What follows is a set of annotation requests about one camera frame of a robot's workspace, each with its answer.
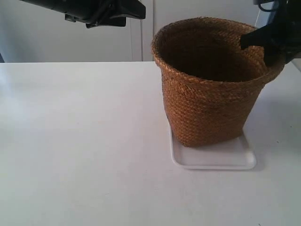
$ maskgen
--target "basket rim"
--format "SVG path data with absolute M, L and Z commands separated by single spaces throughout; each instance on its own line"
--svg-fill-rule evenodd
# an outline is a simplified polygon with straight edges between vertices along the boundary
M 250 28 L 250 30 L 255 30 L 257 29 L 254 26 L 248 25 L 248 24 L 244 24 L 241 22 L 237 22 L 237 21 L 233 21 L 233 20 L 227 20 L 227 19 L 219 19 L 219 18 L 214 18 L 214 17 L 206 17 L 206 16 L 201 16 L 201 17 L 196 17 L 196 18 L 191 18 L 191 19 L 185 19 L 185 20 L 180 20 L 180 21 L 176 21 L 173 22 L 171 24 L 168 24 L 166 26 L 164 26 L 163 28 L 161 28 L 158 33 L 154 36 L 153 41 L 151 43 L 151 51 L 152 54 L 154 56 L 154 60 L 156 62 L 156 64 L 162 69 L 164 68 L 165 70 L 169 71 L 169 72 L 173 72 L 174 74 L 176 74 L 177 76 L 179 76 L 180 78 L 186 80 L 186 81 L 192 81 L 192 82 L 197 82 L 197 83 L 201 83 L 201 84 L 207 84 L 210 83 L 212 85 L 239 85 L 239 84 L 248 84 L 248 83 L 268 83 L 272 80 L 274 80 L 278 74 L 283 70 L 284 65 L 285 65 L 285 58 L 284 56 L 280 55 L 278 61 L 271 67 L 267 67 L 268 68 L 268 73 L 255 78 L 255 79 L 251 79 L 248 81 L 214 81 L 214 80 L 207 80 L 207 79 L 202 79 L 193 75 L 189 75 L 185 72 L 181 72 L 178 69 L 172 67 L 169 63 L 167 63 L 159 50 L 159 46 L 157 45 L 158 42 L 160 42 L 160 40 L 163 38 L 164 34 L 166 32 L 169 32 L 170 30 L 179 27 L 179 26 L 183 26 L 186 24 L 190 24 L 191 22 L 200 22 L 200 21 L 209 21 L 209 22 L 224 22 L 224 23 L 228 23 L 228 24 L 236 24 L 239 25 L 241 27 L 244 28 Z

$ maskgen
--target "wicker basket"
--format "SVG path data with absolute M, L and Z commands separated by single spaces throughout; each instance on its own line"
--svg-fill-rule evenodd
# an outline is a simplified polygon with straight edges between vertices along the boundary
M 240 36 L 254 29 L 200 17 L 167 25 L 154 37 L 165 112 L 184 146 L 240 136 L 260 91 L 283 70 L 282 56 L 267 68 L 263 48 L 240 49 Z

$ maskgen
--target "white tray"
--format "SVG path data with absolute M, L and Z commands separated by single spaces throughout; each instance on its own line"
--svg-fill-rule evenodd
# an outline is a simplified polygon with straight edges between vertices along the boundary
M 174 163 L 195 170 L 250 170 L 256 157 L 245 135 L 239 138 L 199 148 L 180 144 L 170 129 L 171 156 Z

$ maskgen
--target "brown woven basket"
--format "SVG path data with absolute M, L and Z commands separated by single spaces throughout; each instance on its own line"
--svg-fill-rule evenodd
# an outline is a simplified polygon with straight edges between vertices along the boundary
M 260 91 L 283 70 L 282 56 L 267 68 L 263 48 L 240 49 L 240 36 L 254 29 L 200 17 L 167 25 L 154 37 L 165 112 L 184 146 L 240 136 Z

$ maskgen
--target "white table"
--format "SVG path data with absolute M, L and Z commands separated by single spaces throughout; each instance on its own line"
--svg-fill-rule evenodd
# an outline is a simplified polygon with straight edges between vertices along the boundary
M 289 64 L 245 126 L 258 165 L 170 157 L 154 63 L 0 65 L 1 226 L 299 226 L 301 73 Z

